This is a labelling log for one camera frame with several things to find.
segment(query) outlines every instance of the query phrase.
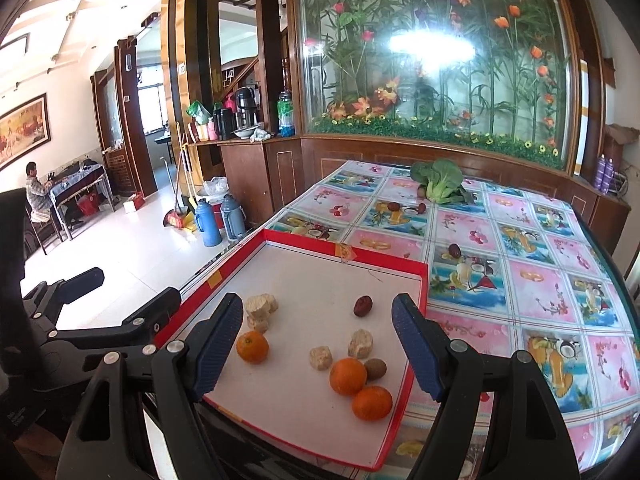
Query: gray thermos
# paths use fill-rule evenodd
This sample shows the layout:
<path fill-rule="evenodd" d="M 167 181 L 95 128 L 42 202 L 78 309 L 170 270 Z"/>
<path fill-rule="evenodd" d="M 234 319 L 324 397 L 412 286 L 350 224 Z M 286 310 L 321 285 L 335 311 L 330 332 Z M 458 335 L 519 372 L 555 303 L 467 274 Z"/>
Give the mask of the gray thermos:
<path fill-rule="evenodd" d="M 239 240 L 246 233 L 244 220 L 246 216 L 242 207 L 233 195 L 225 195 L 222 205 L 220 206 L 222 213 L 222 221 L 225 224 L 226 237 L 229 241 Z"/>

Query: metal screw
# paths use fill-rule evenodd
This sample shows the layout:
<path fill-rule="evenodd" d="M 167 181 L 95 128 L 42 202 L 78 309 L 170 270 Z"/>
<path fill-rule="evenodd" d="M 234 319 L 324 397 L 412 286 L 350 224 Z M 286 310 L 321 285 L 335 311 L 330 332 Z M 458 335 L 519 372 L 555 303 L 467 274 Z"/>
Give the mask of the metal screw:
<path fill-rule="evenodd" d="M 516 352 L 516 359 L 521 363 L 530 363 L 531 362 L 531 354 L 526 350 L 518 350 Z"/>
<path fill-rule="evenodd" d="M 115 362 L 117 362 L 119 358 L 120 358 L 120 354 L 118 354 L 117 352 L 109 352 L 107 355 L 104 356 L 104 362 L 107 363 L 108 365 L 112 365 Z"/>
<path fill-rule="evenodd" d="M 183 348 L 184 348 L 184 341 L 180 341 L 179 339 L 175 339 L 174 341 L 171 341 L 166 346 L 166 349 L 172 354 L 177 354 L 178 352 L 182 351 Z"/>
<path fill-rule="evenodd" d="M 451 342 L 450 346 L 454 352 L 458 352 L 461 354 L 462 352 L 466 352 L 469 348 L 469 345 L 462 341 L 462 339 L 454 339 Z"/>

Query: orange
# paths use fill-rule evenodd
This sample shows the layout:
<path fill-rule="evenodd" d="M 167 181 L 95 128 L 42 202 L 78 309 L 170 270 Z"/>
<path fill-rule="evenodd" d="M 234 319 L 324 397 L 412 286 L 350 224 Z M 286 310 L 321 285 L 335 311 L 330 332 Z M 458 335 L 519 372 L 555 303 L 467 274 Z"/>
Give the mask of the orange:
<path fill-rule="evenodd" d="M 361 420 L 385 418 L 394 405 L 391 394 L 380 386 L 361 389 L 351 401 L 351 411 Z"/>
<path fill-rule="evenodd" d="M 269 343 L 260 332 L 251 330 L 238 338 L 236 351 L 242 359 L 257 365 L 267 358 Z"/>
<path fill-rule="evenodd" d="M 367 382 L 367 369 L 357 359 L 340 359 L 331 367 L 329 384 L 337 394 L 350 396 L 357 394 Z"/>

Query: framed painting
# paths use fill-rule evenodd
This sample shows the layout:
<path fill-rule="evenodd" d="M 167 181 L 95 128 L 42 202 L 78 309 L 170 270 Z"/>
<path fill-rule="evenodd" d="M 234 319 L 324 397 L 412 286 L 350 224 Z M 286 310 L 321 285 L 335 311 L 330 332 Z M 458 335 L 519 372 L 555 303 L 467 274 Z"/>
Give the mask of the framed painting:
<path fill-rule="evenodd" d="M 0 116 L 0 170 L 50 140 L 43 94 Z"/>

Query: man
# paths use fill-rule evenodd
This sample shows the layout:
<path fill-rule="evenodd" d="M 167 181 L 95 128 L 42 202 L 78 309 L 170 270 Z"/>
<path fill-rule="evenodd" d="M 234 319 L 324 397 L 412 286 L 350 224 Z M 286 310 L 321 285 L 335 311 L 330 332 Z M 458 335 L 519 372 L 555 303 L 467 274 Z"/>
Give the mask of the man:
<path fill-rule="evenodd" d="M 38 180 L 38 169 L 35 162 L 27 164 L 27 182 L 25 188 L 27 189 L 27 201 L 31 206 L 31 219 L 34 222 L 47 222 L 50 218 L 53 218 L 56 226 L 60 229 L 58 222 L 58 216 L 54 211 L 53 203 L 49 198 L 49 191 L 53 187 L 53 181 L 48 181 L 42 184 Z M 74 211 L 66 206 L 61 206 L 65 211 L 65 222 L 70 229 L 82 225 L 82 222 L 75 218 Z"/>

